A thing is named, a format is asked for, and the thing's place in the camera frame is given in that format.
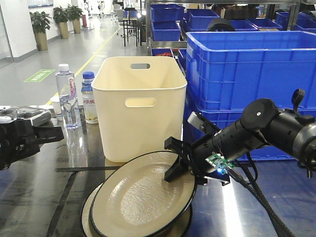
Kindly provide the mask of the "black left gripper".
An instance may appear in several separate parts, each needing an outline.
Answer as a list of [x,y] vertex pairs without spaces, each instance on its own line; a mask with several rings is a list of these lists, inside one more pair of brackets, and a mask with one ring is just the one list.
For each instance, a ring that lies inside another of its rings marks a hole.
[[40,151],[40,144],[64,139],[61,127],[32,126],[29,120],[17,119],[0,125],[0,169]]

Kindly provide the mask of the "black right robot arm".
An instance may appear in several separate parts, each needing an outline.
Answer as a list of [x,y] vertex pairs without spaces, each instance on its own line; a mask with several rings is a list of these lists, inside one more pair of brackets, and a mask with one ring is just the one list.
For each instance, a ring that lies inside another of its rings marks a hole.
[[188,123],[205,135],[191,144],[174,137],[165,140],[165,149],[178,155],[165,172],[165,181],[191,171],[202,179],[228,182],[231,161],[266,146],[297,159],[298,166],[311,178],[316,170],[316,119],[298,113],[303,98],[304,91],[296,89],[292,95],[293,109],[280,109],[271,99],[257,99],[244,109],[240,119],[223,129],[192,112]]

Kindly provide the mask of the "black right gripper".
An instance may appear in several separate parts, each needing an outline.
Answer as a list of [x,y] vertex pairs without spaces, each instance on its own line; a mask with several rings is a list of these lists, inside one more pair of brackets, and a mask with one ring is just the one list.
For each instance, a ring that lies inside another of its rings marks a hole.
[[202,114],[191,112],[185,124],[190,124],[204,133],[204,136],[190,144],[169,137],[164,142],[164,148],[178,154],[175,162],[164,173],[164,180],[172,182],[179,177],[189,173],[189,165],[193,174],[200,179],[200,184],[207,183],[208,179],[218,180],[222,185],[230,183],[228,174],[222,174],[210,165],[205,159],[213,154],[219,154],[219,142],[214,142],[213,137],[221,129],[210,122]]

